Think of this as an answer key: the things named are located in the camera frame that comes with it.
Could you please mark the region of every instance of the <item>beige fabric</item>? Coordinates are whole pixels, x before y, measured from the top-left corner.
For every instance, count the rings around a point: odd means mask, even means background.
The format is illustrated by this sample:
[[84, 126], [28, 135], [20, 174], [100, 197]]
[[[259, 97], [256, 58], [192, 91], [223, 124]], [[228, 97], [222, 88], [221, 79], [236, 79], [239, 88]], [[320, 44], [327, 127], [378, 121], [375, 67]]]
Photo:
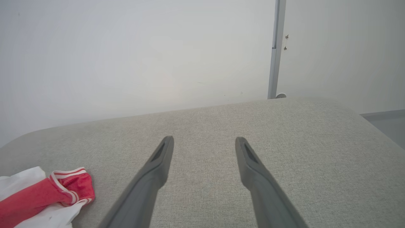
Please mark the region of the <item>beige fabric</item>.
[[256, 227], [234, 151], [245, 137], [310, 227], [405, 224], [405, 151], [338, 103], [275, 99], [36, 131], [0, 149], [0, 175], [41, 166], [92, 175], [95, 228], [164, 136], [175, 147], [151, 227]]

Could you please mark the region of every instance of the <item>white wall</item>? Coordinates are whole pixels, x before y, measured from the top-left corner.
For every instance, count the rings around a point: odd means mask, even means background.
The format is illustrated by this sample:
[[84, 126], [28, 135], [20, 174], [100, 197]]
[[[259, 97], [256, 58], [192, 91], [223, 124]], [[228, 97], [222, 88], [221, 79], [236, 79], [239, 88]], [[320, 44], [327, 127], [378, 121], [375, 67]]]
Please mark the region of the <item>white wall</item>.
[[0, 146], [90, 120], [266, 99], [274, 1], [0, 3]]
[[404, 0], [287, 0], [277, 92], [405, 109], [404, 12]]

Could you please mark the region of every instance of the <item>red and white fabric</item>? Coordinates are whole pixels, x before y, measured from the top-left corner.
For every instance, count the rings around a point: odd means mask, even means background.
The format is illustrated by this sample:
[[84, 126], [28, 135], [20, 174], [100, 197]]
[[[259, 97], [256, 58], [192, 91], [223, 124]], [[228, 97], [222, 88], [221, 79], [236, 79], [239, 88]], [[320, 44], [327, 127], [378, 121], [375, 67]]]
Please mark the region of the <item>red and white fabric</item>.
[[0, 177], [1, 228], [71, 228], [80, 209], [94, 200], [92, 178], [83, 167], [53, 171], [40, 167]]

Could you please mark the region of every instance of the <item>white stripe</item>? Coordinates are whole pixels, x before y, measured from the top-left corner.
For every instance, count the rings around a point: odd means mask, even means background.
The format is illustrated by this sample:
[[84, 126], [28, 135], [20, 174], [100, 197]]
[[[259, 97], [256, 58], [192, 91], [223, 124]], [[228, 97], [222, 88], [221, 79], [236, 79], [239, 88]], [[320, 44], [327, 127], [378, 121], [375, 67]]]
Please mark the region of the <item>white stripe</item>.
[[71, 171], [58, 171], [58, 170], [55, 170], [55, 171], [53, 171], [53, 172], [58, 172], [58, 173], [71, 173], [71, 172], [76, 172], [76, 171], [81, 170], [81, 169], [84, 169], [84, 167], [80, 167], [80, 168], [77, 168], [77, 169], [71, 170]]
[[68, 191], [67, 188], [65, 188], [59, 181], [58, 179], [55, 177], [55, 174], [52, 172], [51, 173], [51, 178], [52, 180], [55, 182], [55, 184], [62, 190], [62, 191]]
[[76, 199], [77, 199], [76, 201], [78, 201], [78, 200], [79, 200], [79, 195], [78, 195], [75, 191], [72, 191], [72, 190], [71, 190], [71, 192], [73, 192], [73, 193], [75, 194]]
[[88, 202], [88, 200], [87, 200], [87, 199], [82, 199], [82, 200], [77, 201], [75, 204], [78, 204], [78, 203], [80, 203], [80, 202], [85, 202], [84, 204], [86, 205], [87, 202]]
[[69, 193], [70, 195], [72, 195], [72, 202], [71, 202], [71, 204], [74, 204], [74, 203], [76, 202], [76, 196], [75, 196], [71, 191], [63, 191], [63, 192], [67, 192], [67, 193]]
[[65, 188], [56, 178], [56, 175], [54, 173], [51, 173], [51, 178], [52, 180], [55, 182], [55, 184], [62, 190], [62, 192], [68, 192], [70, 195], [72, 195], [72, 204], [74, 204], [76, 201], [79, 200], [79, 196], [77, 195], [77, 193], [75, 191], [71, 191], [68, 190], [67, 188]]
[[69, 176], [74, 176], [74, 175], [79, 175], [79, 174], [82, 174], [82, 173], [87, 173], [87, 171], [86, 170], [82, 170], [82, 171], [80, 171], [80, 172], [75, 172], [75, 173], [71, 173], [71, 174], [68, 174], [68, 175], [55, 175], [55, 177], [57, 178], [57, 179], [63, 179], [63, 178], [66, 178], [66, 177], [69, 177]]

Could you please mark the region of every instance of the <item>floor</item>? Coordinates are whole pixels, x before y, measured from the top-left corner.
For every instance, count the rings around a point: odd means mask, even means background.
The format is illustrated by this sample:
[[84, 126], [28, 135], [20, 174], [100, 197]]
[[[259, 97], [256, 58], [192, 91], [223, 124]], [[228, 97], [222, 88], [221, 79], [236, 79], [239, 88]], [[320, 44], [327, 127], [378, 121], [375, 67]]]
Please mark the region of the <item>floor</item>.
[[379, 115], [363, 114], [362, 116], [405, 149], [405, 110], [384, 112]]

